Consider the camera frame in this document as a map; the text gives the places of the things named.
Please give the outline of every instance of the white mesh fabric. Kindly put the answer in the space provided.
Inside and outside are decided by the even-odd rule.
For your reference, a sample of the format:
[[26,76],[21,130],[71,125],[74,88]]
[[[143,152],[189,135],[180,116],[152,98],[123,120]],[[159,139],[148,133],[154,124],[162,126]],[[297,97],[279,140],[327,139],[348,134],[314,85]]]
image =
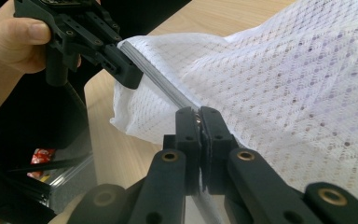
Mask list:
[[[297,1],[228,37],[137,36],[120,46],[144,71],[157,69],[146,75],[166,78],[166,91],[219,110],[290,186],[325,181],[358,198],[358,1]],[[111,121],[128,134],[161,143],[174,132],[178,107],[147,76],[137,91],[117,84],[114,104]]]

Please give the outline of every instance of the wooden table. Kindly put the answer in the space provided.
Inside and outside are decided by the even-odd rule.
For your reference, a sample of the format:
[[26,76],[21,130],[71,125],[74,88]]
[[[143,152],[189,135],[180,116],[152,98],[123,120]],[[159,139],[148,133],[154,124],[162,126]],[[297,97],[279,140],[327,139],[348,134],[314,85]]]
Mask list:
[[[231,35],[255,27],[294,0],[193,0],[151,35],[205,33]],[[160,146],[127,136],[109,123],[114,79],[105,71],[85,87],[89,127],[99,184],[127,188],[143,178]]]

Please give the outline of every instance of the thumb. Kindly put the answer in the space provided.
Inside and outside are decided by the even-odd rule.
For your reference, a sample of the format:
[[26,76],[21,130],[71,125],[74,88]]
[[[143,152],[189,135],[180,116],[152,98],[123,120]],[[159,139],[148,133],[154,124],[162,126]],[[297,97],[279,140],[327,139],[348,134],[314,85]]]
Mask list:
[[13,18],[4,21],[0,33],[8,46],[43,45],[50,40],[48,26],[42,21],[29,18]]

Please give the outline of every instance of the perforated fabric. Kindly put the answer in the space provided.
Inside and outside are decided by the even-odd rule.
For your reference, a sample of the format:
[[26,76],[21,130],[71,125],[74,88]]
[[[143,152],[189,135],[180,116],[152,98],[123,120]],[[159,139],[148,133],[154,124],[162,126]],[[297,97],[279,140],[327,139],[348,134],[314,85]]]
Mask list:
[[161,143],[179,107],[207,105],[290,186],[325,181],[358,198],[358,1],[297,1],[231,36],[120,47],[146,74],[137,91],[115,86],[111,122],[123,132]]

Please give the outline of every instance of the red object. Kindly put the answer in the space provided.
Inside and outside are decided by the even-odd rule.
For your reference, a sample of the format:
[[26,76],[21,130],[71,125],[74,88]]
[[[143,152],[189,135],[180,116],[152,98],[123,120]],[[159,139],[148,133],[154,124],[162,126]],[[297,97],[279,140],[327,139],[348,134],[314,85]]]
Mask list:
[[[54,156],[55,149],[48,148],[37,148],[34,151],[34,155],[31,159],[31,164],[38,164],[38,163],[45,163],[51,161],[52,157]],[[39,178],[43,175],[43,171],[35,171],[28,173],[28,176],[33,178]]]

